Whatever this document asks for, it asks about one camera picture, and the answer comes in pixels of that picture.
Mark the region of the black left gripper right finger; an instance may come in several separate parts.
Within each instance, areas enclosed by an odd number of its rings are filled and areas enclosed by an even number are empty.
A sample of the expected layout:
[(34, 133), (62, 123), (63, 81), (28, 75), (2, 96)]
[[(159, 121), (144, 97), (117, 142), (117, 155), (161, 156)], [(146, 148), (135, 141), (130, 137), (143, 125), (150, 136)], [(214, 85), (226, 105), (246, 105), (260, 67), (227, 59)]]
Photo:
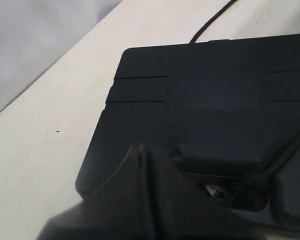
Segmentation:
[(158, 147), (139, 146), (144, 204), (143, 240), (264, 240), (272, 229), (227, 209), (208, 197), (176, 169)]

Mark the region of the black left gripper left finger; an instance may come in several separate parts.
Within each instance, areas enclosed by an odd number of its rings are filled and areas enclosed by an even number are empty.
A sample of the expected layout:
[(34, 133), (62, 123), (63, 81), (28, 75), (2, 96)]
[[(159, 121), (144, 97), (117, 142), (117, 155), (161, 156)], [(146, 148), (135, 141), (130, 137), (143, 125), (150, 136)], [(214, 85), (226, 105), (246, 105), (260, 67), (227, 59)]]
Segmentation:
[(119, 167), (89, 197), (51, 218), (39, 240), (145, 240), (147, 158), (130, 148)]

